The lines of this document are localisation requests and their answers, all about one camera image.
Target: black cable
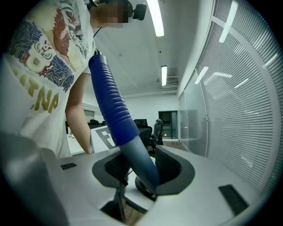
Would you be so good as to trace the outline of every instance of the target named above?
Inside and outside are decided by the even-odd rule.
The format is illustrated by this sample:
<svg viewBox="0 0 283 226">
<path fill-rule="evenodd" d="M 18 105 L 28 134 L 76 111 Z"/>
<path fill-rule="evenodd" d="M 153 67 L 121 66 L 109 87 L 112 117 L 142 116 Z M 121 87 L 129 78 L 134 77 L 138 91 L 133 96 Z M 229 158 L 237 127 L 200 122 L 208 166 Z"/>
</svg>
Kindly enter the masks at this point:
<svg viewBox="0 0 283 226">
<path fill-rule="evenodd" d="M 96 34 L 100 31 L 101 28 L 102 28 L 102 27 L 100 27 L 100 28 L 98 29 L 98 31 L 94 34 L 94 36 L 96 36 Z"/>
</svg>

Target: cylindrical object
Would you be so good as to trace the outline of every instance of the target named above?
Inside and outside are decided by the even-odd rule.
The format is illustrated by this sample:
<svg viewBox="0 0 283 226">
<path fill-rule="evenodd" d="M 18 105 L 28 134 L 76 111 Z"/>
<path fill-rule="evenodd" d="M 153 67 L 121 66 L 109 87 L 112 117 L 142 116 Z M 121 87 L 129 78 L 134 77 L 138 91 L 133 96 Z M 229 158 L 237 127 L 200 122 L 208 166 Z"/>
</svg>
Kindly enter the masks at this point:
<svg viewBox="0 0 283 226">
<path fill-rule="evenodd" d="M 99 108 L 115 145 L 120 147 L 140 180 L 152 190 L 159 185 L 157 168 L 139 137 L 139 130 L 120 94 L 106 57 L 94 55 L 88 65 Z"/>
</svg>

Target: white table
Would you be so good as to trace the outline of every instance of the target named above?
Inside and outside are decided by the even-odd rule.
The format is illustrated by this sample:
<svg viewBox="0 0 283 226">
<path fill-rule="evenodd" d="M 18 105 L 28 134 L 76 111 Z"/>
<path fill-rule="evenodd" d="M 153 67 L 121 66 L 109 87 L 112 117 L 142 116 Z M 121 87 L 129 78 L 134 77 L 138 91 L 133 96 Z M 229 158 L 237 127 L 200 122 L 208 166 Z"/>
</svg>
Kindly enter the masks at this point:
<svg viewBox="0 0 283 226">
<path fill-rule="evenodd" d="M 154 205 L 154 202 L 143 195 L 136 187 L 135 179 L 137 175 L 132 171 L 128 175 L 128 185 L 125 187 L 124 198 L 126 201 L 130 203 L 137 204 L 139 209 L 143 211 L 150 210 L 151 207 Z"/>
<path fill-rule="evenodd" d="M 72 136 L 67 135 L 67 139 L 68 139 L 68 144 L 69 144 L 69 149 L 70 149 L 71 155 L 84 153 L 84 150 L 79 145 L 79 143 L 76 140 L 76 138 L 74 137 L 74 135 L 72 135 Z"/>
</svg>

